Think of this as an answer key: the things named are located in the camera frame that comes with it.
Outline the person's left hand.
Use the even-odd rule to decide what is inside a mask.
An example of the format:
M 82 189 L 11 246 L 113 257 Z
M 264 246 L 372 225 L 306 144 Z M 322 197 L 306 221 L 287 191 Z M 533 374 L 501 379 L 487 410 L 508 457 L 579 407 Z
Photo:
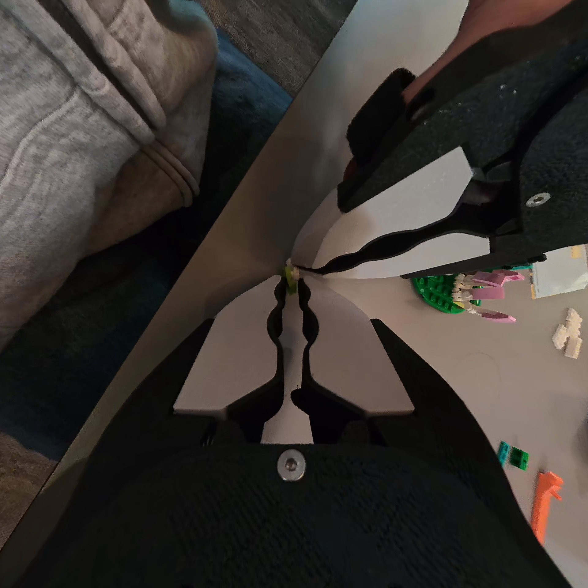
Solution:
M 458 32 L 445 52 L 403 91 L 408 105 L 423 87 L 467 48 L 503 30 L 536 25 L 570 1 L 469 1 Z

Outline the grey sweatshirt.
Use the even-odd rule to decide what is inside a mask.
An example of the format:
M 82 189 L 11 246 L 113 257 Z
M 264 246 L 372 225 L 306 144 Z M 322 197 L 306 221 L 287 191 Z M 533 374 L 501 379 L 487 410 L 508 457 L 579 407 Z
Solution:
M 200 193 L 217 32 L 197 1 L 1 1 L 1 349 L 77 263 Z

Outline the white lego brick assembly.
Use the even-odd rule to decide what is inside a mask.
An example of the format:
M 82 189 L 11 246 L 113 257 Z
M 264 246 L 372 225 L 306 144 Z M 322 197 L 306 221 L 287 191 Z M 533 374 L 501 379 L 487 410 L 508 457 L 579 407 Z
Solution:
M 565 357 L 577 359 L 582 348 L 582 322 L 580 314 L 572 307 L 567 308 L 563 323 L 558 324 L 552 336 L 556 350 L 563 352 Z

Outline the orange brick separator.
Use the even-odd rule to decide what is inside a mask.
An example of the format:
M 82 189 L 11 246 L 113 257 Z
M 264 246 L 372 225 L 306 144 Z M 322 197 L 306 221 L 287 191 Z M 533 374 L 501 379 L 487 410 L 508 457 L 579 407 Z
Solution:
M 537 475 L 530 526 L 542 546 L 545 544 L 551 501 L 562 500 L 560 490 L 563 485 L 563 479 L 551 471 L 539 472 Z

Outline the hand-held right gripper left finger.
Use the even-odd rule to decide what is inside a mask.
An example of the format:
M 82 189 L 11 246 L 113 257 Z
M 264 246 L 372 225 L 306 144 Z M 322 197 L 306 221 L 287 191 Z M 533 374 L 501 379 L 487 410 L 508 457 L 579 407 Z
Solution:
M 281 409 L 287 282 L 275 275 L 213 319 L 173 410 L 220 420 L 269 420 Z

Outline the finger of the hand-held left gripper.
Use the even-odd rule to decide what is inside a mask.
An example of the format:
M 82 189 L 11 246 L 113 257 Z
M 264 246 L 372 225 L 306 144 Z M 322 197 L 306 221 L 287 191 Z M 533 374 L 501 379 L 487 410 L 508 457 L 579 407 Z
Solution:
M 328 271 L 325 279 L 380 279 L 428 271 L 490 253 L 490 239 L 464 232 L 449 233 L 429 239 L 405 253 L 383 259 L 364 261 L 350 269 Z
M 442 221 L 454 212 L 472 178 L 466 153 L 457 147 L 349 212 L 340 209 L 335 187 L 299 231 L 292 263 L 319 269 L 379 238 Z

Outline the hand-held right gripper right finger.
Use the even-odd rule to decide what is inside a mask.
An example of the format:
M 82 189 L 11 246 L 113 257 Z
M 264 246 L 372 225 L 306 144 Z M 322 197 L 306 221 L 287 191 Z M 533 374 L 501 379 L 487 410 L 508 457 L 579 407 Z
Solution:
M 298 283 L 311 384 L 366 417 L 404 416 L 415 407 L 369 318 L 317 277 Z

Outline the lego instruction booklet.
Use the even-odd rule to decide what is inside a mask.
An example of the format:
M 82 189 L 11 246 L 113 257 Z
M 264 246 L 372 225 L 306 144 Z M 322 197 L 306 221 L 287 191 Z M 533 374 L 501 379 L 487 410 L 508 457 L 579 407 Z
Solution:
M 531 266 L 532 298 L 547 298 L 587 288 L 585 245 L 569 246 L 545 254 Z

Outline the pink lego flower model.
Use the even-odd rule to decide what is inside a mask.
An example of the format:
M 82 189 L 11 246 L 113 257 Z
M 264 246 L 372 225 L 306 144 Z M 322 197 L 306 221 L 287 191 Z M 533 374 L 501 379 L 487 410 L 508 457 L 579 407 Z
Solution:
M 414 277 L 410 281 L 421 300 L 438 312 L 447 315 L 467 313 L 494 323 L 513 324 L 516 322 L 513 316 L 484 308 L 481 303 L 504 299 L 505 285 L 524 280 L 525 277 L 518 271 L 495 269 Z

